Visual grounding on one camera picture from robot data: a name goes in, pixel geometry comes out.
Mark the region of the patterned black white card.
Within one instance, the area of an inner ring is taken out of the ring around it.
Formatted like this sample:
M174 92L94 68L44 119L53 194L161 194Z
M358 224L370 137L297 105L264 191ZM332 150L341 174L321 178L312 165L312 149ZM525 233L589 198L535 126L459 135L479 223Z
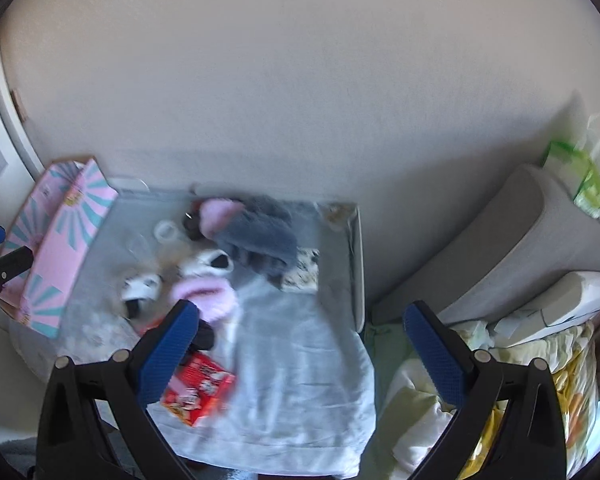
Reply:
M320 251L315 248L298 249L296 266L280 279L283 292L314 294L318 289L320 275Z

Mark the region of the white door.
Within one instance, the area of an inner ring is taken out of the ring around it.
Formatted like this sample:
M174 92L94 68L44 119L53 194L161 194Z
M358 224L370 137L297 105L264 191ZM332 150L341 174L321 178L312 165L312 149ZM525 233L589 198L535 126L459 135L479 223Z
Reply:
M24 128L27 119L17 91L9 87L0 44L0 226L14 218L45 170Z

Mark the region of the floral yellow blanket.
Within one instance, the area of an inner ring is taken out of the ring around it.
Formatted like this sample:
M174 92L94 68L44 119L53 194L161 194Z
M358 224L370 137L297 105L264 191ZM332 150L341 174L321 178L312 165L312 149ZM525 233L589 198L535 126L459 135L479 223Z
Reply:
M363 470L374 479L571 478L597 411L594 325L500 348L483 321L444 328L421 304L385 385Z

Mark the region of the pink striped cardboard box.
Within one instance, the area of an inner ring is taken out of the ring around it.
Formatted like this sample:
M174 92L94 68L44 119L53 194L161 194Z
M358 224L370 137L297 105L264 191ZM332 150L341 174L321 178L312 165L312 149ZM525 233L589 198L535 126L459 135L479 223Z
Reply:
M10 227L3 254L30 249L33 263L0 292L14 321L47 338L58 336L74 284L118 197L95 159L51 164Z

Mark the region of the white pillow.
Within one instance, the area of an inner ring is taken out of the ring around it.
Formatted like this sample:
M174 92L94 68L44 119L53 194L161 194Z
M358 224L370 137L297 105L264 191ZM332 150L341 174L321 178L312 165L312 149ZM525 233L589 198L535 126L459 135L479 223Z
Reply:
M486 332L496 348L509 348L591 321L600 314L600 272L574 271Z

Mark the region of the grey sofa cushion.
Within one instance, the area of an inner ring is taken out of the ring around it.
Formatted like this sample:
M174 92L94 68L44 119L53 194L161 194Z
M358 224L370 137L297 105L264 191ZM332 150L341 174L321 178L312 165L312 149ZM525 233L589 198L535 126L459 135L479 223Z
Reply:
M497 321L571 271L600 272L600 224L546 170L521 165L471 224L370 310L396 322L416 300L446 325Z

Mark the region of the pink fluffy slipper near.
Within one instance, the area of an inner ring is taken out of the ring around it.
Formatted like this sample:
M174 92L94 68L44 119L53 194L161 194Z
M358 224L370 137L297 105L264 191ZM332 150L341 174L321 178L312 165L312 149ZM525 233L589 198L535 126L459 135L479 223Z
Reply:
M194 304L207 323L226 318L238 305L235 289L220 276L184 278L171 287L170 298L173 302L187 300Z

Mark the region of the light blue cloth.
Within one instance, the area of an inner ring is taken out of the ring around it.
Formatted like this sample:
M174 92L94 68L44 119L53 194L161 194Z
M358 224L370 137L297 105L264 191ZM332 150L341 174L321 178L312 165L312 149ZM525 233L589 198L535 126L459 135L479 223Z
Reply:
M116 303L140 268L169 273L194 251L187 240L155 239L162 220L180 221L186 193L120 194L76 280L56 338L9 326L18 354L41 379L58 356L106 360L133 340ZM238 306L222 321L212 358L236 380L219 411L186 426L164 406L149 414L179 456L274 476L350 478L375 428L374 370L360 335L361 237L350 204L287 204L298 243L315 249L315 292L286 292L245 266L230 282Z

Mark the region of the black sock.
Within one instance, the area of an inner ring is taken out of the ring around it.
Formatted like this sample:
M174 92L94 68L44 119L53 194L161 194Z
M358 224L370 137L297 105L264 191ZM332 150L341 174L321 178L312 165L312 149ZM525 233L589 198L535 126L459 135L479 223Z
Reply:
M185 351L180 365L185 366L196 353L211 350L214 345L215 332L213 327L206 321L200 320L198 323L197 333Z

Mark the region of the clear tape roll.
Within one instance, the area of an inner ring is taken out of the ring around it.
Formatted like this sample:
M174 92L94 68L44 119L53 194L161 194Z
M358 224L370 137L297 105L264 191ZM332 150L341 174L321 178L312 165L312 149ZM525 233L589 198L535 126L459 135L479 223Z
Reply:
M170 244L180 237L180 229L172 220L160 220L154 226L154 237L159 244Z

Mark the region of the red snack packet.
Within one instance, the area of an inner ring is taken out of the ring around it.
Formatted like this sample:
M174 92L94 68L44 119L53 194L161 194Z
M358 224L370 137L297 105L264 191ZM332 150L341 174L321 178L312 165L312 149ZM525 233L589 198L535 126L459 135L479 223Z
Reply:
M193 427L211 415L235 382L235 375L205 353L196 352L172 376L160 403L183 424Z

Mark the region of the grey fluffy slipper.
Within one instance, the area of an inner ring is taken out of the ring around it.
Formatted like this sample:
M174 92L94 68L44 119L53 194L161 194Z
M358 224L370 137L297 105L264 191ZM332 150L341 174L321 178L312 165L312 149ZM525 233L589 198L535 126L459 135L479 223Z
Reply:
M279 282L298 261L298 240L287 207L268 196L253 196L213 241L235 262Z

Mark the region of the pink fluffy slipper far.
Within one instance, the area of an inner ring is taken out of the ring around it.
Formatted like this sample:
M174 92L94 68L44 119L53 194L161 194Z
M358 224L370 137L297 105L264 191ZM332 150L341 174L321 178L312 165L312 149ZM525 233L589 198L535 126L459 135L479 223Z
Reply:
M216 233L224 229L236 214L245 209L239 200L210 198L199 207L199 229L201 234L212 240Z

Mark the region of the green plastic bag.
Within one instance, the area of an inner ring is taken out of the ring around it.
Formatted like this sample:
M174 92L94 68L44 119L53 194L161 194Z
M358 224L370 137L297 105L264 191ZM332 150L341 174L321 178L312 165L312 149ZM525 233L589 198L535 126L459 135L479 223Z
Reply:
M589 217L600 222L600 133L599 114L588 115L584 126L548 142L542 167Z

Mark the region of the pink fluffy slipper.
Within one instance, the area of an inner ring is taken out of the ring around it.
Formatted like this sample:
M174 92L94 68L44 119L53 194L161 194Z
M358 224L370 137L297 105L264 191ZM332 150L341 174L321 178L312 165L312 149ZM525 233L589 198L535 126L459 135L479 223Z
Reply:
M207 323L226 318L238 305L235 289L220 276L184 278L171 287L170 298L173 302L187 300L194 304Z
M212 240L216 233L224 229L236 214L245 209L239 200L210 198L199 207L199 229L201 234Z

